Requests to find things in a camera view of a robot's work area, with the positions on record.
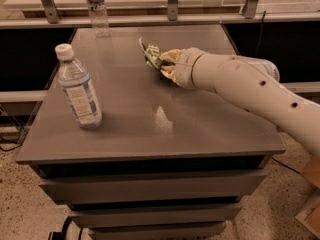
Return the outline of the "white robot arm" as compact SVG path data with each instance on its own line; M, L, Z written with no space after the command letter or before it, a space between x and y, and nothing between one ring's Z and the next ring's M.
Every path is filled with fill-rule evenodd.
M306 100L275 79L277 68L266 60L210 54L197 48L170 50L161 59L176 84L220 95L229 103L260 116L320 156L320 105Z

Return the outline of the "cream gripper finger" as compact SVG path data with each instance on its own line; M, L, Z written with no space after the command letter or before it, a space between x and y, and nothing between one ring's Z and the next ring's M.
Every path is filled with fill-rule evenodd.
M176 83L175 67L174 66L162 66L160 72L169 80Z
M172 49L161 54L160 59L167 62L175 63L184 52L184 49Z

